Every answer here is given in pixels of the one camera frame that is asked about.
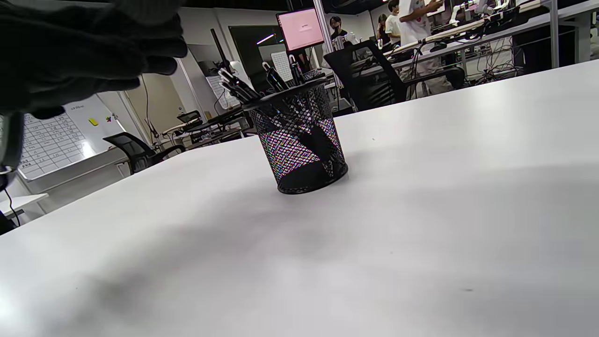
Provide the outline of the person's left hand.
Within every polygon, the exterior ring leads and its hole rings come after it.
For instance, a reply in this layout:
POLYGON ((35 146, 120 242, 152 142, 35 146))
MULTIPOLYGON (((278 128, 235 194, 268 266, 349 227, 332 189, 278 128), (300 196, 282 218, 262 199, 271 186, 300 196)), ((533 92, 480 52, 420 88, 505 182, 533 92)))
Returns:
POLYGON ((1 2, 1 113, 57 117, 91 96, 172 75, 187 55, 181 0, 113 0, 54 11, 1 2))

